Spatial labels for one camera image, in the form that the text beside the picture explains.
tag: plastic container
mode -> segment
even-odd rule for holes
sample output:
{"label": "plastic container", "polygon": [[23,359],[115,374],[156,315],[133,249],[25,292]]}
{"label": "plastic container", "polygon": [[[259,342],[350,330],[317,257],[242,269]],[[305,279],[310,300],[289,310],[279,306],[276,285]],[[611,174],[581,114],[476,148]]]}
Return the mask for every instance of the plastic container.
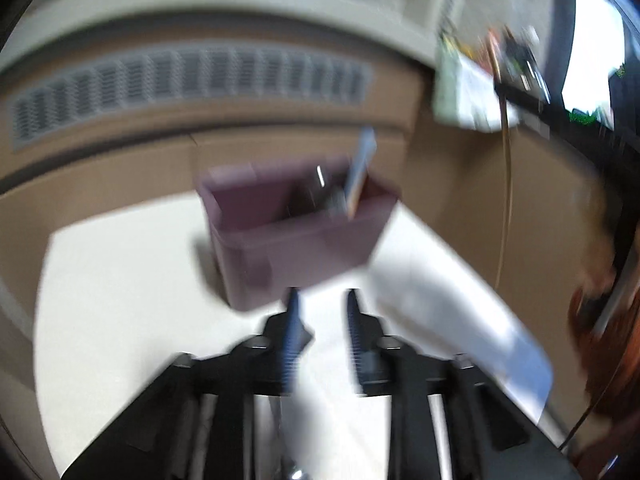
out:
{"label": "plastic container", "polygon": [[271,303],[289,286],[315,285],[369,259],[398,201],[375,177],[367,177],[351,221],[327,211],[278,220],[296,183],[318,165],[344,172],[349,159],[223,166],[198,183],[232,308]]}

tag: black seam line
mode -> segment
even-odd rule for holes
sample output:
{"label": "black seam line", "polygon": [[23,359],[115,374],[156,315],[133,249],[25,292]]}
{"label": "black seam line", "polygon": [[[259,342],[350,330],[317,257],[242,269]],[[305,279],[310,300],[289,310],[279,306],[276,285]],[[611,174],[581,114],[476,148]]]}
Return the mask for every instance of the black seam line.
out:
{"label": "black seam line", "polygon": [[[369,123],[362,120],[354,121],[335,121],[335,120],[317,120],[317,121],[273,121],[273,120],[251,120],[241,121],[234,123],[201,123],[191,126],[181,126],[178,128],[169,128],[167,130],[154,129],[152,131],[137,132],[126,137],[119,137],[117,139],[100,140],[91,144],[66,150],[55,155],[51,155],[43,160],[33,162],[26,165],[19,170],[9,173],[7,176],[0,178],[0,196],[15,189],[22,184],[27,183],[30,180],[50,173],[51,171],[59,170],[73,164],[80,162],[94,156],[103,155],[105,153],[115,152],[124,148],[131,148],[133,146],[139,146],[156,142],[158,140],[166,140],[182,136],[190,136],[192,134],[200,134],[211,132],[212,130],[229,130],[229,129],[241,129],[241,128],[253,128],[257,126],[264,127],[278,127],[278,126],[303,126],[312,128],[325,128],[328,126],[340,128],[348,126],[365,126]],[[375,123],[375,128],[389,128],[402,132],[403,128],[397,124],[391,123]]]}

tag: black cable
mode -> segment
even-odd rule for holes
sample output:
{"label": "black cable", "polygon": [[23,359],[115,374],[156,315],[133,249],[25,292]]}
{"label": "black cable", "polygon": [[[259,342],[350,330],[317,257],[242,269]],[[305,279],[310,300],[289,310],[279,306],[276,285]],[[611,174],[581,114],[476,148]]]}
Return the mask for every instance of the black cable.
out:
{"label": "black cable", "polygon": [[589,415],[591,415],[591,412],[596,408],[596,406],[599,404],[599,402],[604,398],[604,395],[607,393],[607,390],[609,389],[609,387],[613,383],[613,379],[616,378],[616,375],[620,371],[620,367],[622,366],[622,361],[624,360],[624,357],[625,357],[626,349],[628,348],[629,342],[631,341],[631,337],[634,334],[634,328],[636,326],[636,322],[638,321],[638,314],[640,314],[640,301],[637,302],[637,304],[636,304],[636,312],[634,313],[634,320],[631,323],[631,327],[629,328],[629,333],[626,335],[625,345],[623,347],[622,355],[620,356],[620,360],[618,361],[618,365],[616,366],[616,369],[613,370],[613,373],[611,374],[611,378],[609,379],[609,382],[604,387],[604,389],[600,393],[600,395],[587,407],[586,410],[584,410],[584,413],[578,419],[578,422],[575,423],[574,427],[571,428],[571,431],[567,435],[567,437],[564,440],[564,442],[562,444],[560,444],[560,446],[558,446],[558,449],[560,451],[562,451],[567,446],[567,444],[569,444],[571,439],[575,436],[577,431],[580,429],[581,425],[584,423],[585,420],[587,420],[587,417]]}
{"label": "black cable", "polygon": [[14,444],[15,449],[17,449],[18,453],[20,453],[20,458],[22,459],[22,461],[27,465],[27,467],[29,469],[31,469],[31,472],[36,476],[36,478],[38,478],[39,480],[42,480],[42,477],[38,474],[38,472],[33,467],[33,465],[31,465],[31,462],[29,461],[27,456],[24,454],[24,452],[22,451],[20,446],[18,446],[18,443],[15,441],[14,436],[12,435],[11,431],[9,431],[9,428],[4,423],[4,418],[2,418],[2,415],[0,415],[0,427],[2,427],[4,432],[7,434],[7,436],[11,440],[11,442]]}

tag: orange-brown fabric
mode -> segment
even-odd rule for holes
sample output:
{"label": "orange-brown fabric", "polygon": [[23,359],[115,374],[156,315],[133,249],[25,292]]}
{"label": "orange-brown fabric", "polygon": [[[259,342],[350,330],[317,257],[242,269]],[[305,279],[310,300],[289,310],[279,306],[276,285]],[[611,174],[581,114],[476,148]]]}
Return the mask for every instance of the orange-brown fabric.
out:
{"label": "orange-brown fabric", "polygon": [[[613,421],[622,420],[640,408],[640,319],[634,325],[636,311],[640,308],[640,293],[636,294],[629,309],[619,312],[609,321],[601,338],[580,328],[577,313],[581,303],[580,288],[569,305],[568,325],[580,355],[580,364],[587,374],[585,390],[592,401],[597,399],[622,359],[620,369],[594,409],[594,413]],[[627,345],[630,331],[632,335]]]}

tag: purple bin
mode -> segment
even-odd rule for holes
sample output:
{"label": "purple bin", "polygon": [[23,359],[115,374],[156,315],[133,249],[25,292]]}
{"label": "purple bin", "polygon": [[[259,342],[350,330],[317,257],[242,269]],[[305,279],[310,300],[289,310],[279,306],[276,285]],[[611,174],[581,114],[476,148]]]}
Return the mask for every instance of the purple bin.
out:
{"label": "purple bin", "polygon": [[197,185],[209,218],[226,298],[236,310],[279,300],[369,259],[398,192],[369,175],[353,219],[327,211],[278,220],[294,186],[321,164],[345,172],[348,158],[212,168]]}

